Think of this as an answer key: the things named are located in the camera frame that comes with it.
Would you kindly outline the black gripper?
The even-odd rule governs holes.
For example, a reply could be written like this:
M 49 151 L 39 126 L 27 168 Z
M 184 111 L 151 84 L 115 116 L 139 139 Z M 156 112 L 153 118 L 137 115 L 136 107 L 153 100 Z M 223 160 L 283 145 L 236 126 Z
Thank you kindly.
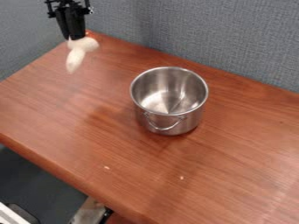
M 93 13 L 89 0 L 44 0 L 48 18 L 55 18 L 65 39 L 77 40 L 85 37 L 84 15 Z

